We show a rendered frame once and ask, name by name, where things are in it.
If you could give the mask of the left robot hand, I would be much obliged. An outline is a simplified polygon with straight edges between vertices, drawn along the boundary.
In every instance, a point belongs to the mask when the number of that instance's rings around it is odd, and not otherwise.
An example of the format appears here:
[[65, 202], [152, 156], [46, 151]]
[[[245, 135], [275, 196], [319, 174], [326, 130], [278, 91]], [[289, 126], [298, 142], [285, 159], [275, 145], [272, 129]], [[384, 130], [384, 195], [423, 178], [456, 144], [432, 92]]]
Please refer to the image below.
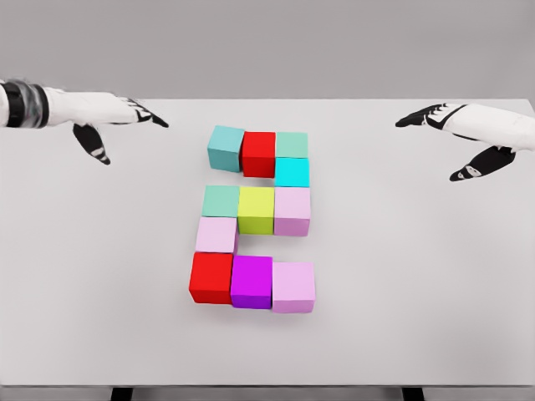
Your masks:
[[96, 126], [128, 125], [152, 122], [168, 128], [169, 124], [135, 99], [107, 92], [75, 92], [72, 94], [73, 133], [84, 151], [104, 165], [110, 165], [104, 142]]

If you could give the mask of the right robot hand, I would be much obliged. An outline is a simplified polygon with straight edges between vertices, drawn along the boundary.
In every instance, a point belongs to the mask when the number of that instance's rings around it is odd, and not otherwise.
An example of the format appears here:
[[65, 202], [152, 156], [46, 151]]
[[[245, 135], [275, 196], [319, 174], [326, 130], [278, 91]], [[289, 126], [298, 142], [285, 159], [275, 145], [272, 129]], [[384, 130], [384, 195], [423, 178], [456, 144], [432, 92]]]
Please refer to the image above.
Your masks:
[[490, 175], [516, 158], [520, 114], [480, 104], [433, 104], [400, 118], [395, 127], [429, 126], [456, 137], [488, 145], [450, 175], [449, 181], [471, 180]]

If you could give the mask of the teal cube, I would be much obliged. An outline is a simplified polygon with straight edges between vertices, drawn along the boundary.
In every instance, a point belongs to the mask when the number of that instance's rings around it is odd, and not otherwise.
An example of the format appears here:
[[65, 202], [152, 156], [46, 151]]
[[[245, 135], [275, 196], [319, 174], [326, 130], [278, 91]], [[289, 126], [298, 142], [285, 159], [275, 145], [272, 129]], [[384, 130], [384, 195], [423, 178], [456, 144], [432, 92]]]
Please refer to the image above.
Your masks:
[[216, 125], [207, 146], [210, 167], [239, 173], [242, 171], [241, 150], [244, 129]]

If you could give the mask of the mint green cube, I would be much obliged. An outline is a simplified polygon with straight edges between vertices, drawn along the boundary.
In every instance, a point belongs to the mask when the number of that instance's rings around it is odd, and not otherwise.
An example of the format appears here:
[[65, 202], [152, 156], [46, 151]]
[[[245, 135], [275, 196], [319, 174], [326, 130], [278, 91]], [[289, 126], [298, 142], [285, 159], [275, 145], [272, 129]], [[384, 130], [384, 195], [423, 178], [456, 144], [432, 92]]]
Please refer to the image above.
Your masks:
[[308, 134], [303, 132], [276, 133], [277, 158], [308, 158]]
[[236, 218], [240, 189], [235, 185], [207, 185], [201, 215]]

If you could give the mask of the red cube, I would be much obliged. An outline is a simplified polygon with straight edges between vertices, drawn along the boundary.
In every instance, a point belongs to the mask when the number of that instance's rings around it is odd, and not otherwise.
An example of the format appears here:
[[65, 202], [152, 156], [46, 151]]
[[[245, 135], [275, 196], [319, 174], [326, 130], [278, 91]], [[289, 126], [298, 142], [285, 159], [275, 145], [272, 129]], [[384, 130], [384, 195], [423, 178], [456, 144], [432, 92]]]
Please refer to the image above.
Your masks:
[[272, 179], [275, 174], [275, 145], [275, 132], [246, 131], [242, 143], [243, 174]]
[[232, 303], [232, 263], [231, 253], [194, 253], [189, 293], [195, 303]]

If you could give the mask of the light pink cube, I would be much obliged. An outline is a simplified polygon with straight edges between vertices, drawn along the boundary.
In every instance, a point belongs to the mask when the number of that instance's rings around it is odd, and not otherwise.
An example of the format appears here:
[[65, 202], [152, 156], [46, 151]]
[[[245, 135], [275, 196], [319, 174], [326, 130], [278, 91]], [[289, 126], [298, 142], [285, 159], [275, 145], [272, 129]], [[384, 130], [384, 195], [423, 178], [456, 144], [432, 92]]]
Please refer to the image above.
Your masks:
[[275, 236], [307, 236], [310, 219], [311, 191], [308, 187], [275, 188]]
[[274, 262], [272, 310], [275, 313], [310, 313], [316, 302], [314, 264]]
[[202, 216], [196, 235], [195, 251], [210, 253], [237, 252], [237, 219]]

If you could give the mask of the yellow-green cube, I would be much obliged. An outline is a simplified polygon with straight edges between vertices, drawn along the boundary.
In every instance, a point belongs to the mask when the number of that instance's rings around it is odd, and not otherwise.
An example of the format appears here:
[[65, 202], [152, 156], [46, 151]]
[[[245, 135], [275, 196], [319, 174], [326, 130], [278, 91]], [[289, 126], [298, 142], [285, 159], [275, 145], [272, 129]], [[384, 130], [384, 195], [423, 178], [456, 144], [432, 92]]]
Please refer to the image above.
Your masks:
[[274, 230], [273, 187], [241, 186], [237, 210], [237, 224], [242, 235], [267, 235]]

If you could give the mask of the cyan cube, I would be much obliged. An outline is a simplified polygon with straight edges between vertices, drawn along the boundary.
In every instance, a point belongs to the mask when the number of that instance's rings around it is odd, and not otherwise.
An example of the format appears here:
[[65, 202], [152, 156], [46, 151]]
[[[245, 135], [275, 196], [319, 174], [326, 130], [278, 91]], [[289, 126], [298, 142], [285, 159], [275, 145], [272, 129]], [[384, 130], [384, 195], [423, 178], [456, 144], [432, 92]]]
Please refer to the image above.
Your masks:
[[275, 159], [274, 185], [276, 187], [309, 187], [308, 158]]

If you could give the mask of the purple cube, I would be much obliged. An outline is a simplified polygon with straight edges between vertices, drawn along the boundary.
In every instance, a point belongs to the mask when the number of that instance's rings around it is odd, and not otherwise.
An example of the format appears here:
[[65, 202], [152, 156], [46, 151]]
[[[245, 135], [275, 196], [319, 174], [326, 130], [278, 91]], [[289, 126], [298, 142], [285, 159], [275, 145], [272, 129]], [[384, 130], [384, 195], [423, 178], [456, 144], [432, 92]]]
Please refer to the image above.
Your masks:
[[273, 258], [236, 255], [232, 264], [230, 295], [235, 308], [272, 307]]

